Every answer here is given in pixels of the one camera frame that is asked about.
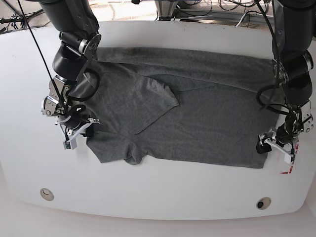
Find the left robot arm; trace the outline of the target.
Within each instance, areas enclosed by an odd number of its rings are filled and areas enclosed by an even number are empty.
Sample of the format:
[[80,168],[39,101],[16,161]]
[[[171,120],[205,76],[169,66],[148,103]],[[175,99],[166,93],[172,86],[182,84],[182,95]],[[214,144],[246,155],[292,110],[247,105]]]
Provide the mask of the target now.
[[275,82],[262,87],[256,100],[262,109],[285,115],[285,122],[258,136],[257,153],[275,147],[295,159],[298,136],[314,127],[310,97],[313,92],[310,70],[314,63],[308,48],[314,36],[314,0],[274,0],[274,24],[261,11],[272,36]]

